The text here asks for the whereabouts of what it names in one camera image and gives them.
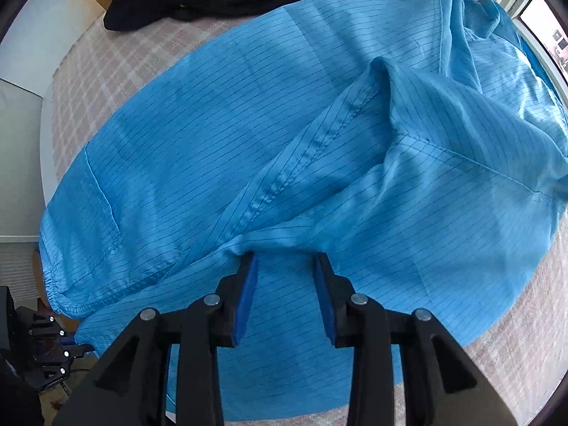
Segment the blue garment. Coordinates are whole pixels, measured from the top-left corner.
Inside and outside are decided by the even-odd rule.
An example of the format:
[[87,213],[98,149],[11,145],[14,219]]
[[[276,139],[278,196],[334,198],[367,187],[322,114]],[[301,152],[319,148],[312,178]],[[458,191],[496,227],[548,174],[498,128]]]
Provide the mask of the blue garment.
[[470,343],[568,195],[566,115],[515,37],[492,0],[303,0],[214,39],[67,171],[42,222],[50,304],[101,353],[142,308],[183,308],[258,252],[247,333],[219,352],[227,420],[348,402],[352,353],[325,337],[312,251]]

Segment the white wall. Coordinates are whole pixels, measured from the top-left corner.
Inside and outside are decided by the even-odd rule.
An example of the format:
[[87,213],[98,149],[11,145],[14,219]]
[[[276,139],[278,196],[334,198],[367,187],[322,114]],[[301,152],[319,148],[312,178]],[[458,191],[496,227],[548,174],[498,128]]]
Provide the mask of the white wall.
[[95,0],[28,0],[0,44],[0,79],[43,97],[69,49],[102,13]]
[[38,239],[41,112],[42,98],[0,80],[0,242]]

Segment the pinstripe fabric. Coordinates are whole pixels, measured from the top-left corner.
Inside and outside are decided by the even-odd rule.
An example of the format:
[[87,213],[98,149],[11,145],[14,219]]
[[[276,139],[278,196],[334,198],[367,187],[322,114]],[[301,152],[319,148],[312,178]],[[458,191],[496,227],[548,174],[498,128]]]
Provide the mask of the pinstripe fabric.
[[228,420],[347,401],[351,355],[326,342],[309,251],[475,340],[566,202],[566,116],[507,24],[491,1],[305,0],[187,56],[115,113],[50,202],[52,307],[87,317],[77,336],[102,351],[141,307],[184,307],[259,251],[248,333],[219,354]]

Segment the checkered cloth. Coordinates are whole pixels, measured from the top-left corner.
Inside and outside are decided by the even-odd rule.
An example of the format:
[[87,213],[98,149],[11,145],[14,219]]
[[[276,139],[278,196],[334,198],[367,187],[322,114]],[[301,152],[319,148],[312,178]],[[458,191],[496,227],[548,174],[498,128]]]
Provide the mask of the checkered cloth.
[[[136,91],[209,39],[243,20],[192,23],[164,19],[134,33],[104,30],[97,20],[53,77],[53,159],[58,180],[109,117]],[[512,309],[466,350],[520,425],[550,398],[568,369],[568,217]],[[395,387],[397,424],[404,396]],[[347,408],[263,425],[343,425]]]

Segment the screw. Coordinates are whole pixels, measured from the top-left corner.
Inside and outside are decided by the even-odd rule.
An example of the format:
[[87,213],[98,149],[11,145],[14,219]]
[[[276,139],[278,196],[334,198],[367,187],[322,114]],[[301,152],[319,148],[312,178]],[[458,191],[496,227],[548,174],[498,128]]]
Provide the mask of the screw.
[[353,293],[351,295],[351,302],[357,304],[357,306],[364,306],[368,303],[368,297],[363,293]]
[[203,298],[203,302],[207,306],[217,306],[217,304],[221,302],[221,298],[219,297],[219,295],[207,295]]
[[427,309],[422,309],[421,307],[414,311],[414,315],[421,322],[427,322],[432,318],[432,314]]
[[152,320],[155,317],[155,310],[151,307],[147,307],[140,313],[140,318],[142,320]]

